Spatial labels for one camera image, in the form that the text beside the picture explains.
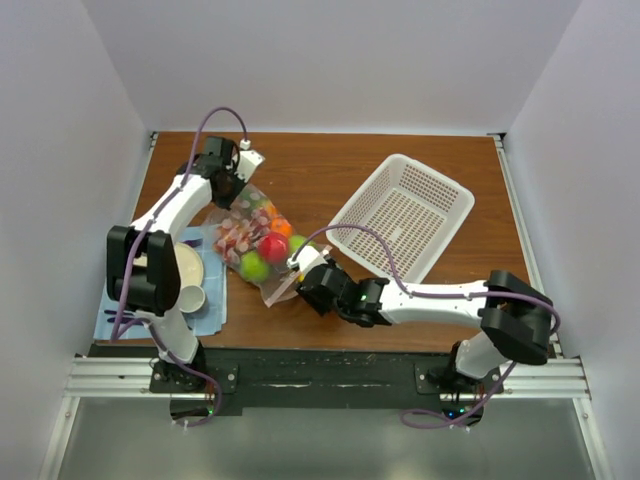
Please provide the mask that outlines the clear zip top bag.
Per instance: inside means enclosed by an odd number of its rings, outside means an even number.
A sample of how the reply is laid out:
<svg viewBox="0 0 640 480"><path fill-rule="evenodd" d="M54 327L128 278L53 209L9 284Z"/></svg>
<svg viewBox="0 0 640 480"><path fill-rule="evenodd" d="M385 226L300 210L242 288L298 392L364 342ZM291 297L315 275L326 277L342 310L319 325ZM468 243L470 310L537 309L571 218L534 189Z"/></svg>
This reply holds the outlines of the clear zip top bag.
<svg viewBox="0 0 640 480"><path fill-rule="evenodd" d="M287 260L299 247L329 251L299 234L271 199L252 184L228 209L214 208L201 229L205 243L242 280L259 289L268 307L297 295L298 275L288 268Z"/></svg>

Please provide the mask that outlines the white plastic basket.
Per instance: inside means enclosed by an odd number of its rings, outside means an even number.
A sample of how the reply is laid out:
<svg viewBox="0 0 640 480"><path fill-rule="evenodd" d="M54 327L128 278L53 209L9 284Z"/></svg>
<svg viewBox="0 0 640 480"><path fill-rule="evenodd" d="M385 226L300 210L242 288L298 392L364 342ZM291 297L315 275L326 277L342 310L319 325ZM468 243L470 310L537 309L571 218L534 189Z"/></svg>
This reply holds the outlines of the white plastic basket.
<svg viewBox="0 0 640 480"><path fill-rule="evenodd" d="M422 282L475 204L470 190L403 154L387 157L331 220L326 233L344 255L376 276L392 275L377 233L406 283Z"/></svg>

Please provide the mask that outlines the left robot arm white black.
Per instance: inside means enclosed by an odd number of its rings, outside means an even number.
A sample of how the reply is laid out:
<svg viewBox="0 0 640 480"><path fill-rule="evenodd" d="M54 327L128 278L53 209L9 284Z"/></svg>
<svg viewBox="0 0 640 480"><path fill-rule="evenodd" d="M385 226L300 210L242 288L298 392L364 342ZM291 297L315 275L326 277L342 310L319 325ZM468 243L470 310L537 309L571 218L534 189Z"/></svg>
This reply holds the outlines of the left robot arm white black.
<svg viewBox="0 0 640 480"><path fill-rule="evenodd" d="M227 209L247 185L263 157L248 139L209 136L202 152L192 152L168 190L128 226L106 237L106 291L118 307L111 340L142 326L159 354L161 379L185 392L211 388L203 347L178 307L181 277L175 243L208 204Z"/></svg>

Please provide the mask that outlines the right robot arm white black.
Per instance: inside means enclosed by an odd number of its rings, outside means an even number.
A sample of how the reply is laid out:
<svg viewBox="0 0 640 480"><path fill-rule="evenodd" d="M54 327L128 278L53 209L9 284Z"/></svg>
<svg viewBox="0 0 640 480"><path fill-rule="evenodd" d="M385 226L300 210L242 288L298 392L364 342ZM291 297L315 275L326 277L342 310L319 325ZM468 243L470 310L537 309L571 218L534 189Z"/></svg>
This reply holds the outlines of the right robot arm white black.
<svg viewBox="0 0 640 480"><path fill-rule="evenodd" d="M550 299L507 271L457 285L404 284L386 278L354 281L333 262L305 272L297 293L318 314L336 313L363 328L441 323L477 329L456 342L446 365L428 371L442 391L466 393L506 361L546 364L557 316Z"/></svg>

